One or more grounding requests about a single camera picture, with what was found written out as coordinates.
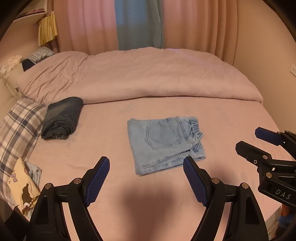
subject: jeans back pocket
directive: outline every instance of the jeans back pocket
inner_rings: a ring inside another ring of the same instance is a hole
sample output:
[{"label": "jeans back pocket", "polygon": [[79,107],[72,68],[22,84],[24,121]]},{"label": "jeans back pocket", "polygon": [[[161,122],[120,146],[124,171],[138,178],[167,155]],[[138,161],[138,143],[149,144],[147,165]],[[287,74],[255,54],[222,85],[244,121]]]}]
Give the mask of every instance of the jeans back pocket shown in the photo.
[{"label": "jeans back pocket", "polygon": [[164,149],[181,144],[170,118],[146,127],[146,143],[153,149]]}]

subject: black cloth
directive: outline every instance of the black cloth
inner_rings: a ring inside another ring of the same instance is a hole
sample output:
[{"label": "black cloth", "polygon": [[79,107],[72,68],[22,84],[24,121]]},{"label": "black cloth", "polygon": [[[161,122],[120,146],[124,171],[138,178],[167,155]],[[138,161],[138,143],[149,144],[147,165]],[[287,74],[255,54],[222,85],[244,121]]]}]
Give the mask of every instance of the black cloth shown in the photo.
[{"label": "black cloth", "polygon": [[22,61],[22,69],[24,71],[28,70],[29,68],[33,67],[35,64],[30,59],[26,58]]},{"label": "black cloth", "polygon": [[69,97],[48,106],[41,138],[67,139],[75,130],[78,123],[83,101],[78,97]]}]

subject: plaid fabric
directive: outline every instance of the plaid fabric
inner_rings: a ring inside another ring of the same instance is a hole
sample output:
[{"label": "plaid fabric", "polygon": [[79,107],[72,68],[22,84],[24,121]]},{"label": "plaid fabric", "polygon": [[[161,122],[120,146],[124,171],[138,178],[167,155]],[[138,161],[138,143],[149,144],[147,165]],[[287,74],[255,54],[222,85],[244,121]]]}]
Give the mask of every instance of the plaid fabric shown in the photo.
[{"label": "plaid fabric", "polygon": [[0,123],[0,196],[11,206],[14,199],[7,185],[18,158],[28,161],[41,134],[47,107],[20,99]]},{"label": "plaid fabric", "polygon": [[52,55],[54,55],[54,51],[50,50],[47,47],[41,47],[37,49],[35,52],[31,53],[27,58],[31,60],[33,63],[37,64]]}]

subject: electrical socket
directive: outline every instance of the electrical socket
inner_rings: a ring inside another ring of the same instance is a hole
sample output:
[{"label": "electrical socket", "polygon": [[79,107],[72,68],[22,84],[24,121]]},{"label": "electrical socket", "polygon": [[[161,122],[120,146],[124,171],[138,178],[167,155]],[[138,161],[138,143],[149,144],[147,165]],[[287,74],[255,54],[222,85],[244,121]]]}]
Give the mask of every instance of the electrical socket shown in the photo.
[{"label": "electrical socket", "polygon": [[296,77],[296,66],[292,64],[290,72]]}]

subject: beige wall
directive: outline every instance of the beige wall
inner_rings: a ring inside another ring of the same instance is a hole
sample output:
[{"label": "beige wall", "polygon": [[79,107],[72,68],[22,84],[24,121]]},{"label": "beige wall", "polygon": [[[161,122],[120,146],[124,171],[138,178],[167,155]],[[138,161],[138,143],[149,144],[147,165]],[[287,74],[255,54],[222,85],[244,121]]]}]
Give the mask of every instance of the beige wall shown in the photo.
[{"label": "beige wall", "polygon": [[238,38],[234,66],[264,97],[264,107],[281,131],[296,132],[296,43],[262,0],[237,0]]},{"label": "beige wall", "polygon": [[28,56],[38,48],[38,23],[10,30],[5,33],[0,41],[0,67],[11,56]]}]

